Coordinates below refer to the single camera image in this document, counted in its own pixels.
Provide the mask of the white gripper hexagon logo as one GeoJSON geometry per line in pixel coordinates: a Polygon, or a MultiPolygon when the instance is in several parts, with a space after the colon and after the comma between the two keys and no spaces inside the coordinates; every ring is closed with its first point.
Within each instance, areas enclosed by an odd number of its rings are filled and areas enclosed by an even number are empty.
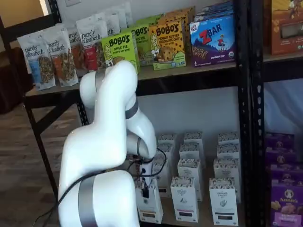
{"type": "Polygon", "coordinates": [[[146,199],[149,198],[149,184],[152,181],[152,162],[142,163],[139,165],[140,168],[140,180],[141,180],[141,191],[142,196],[146,199]]]}

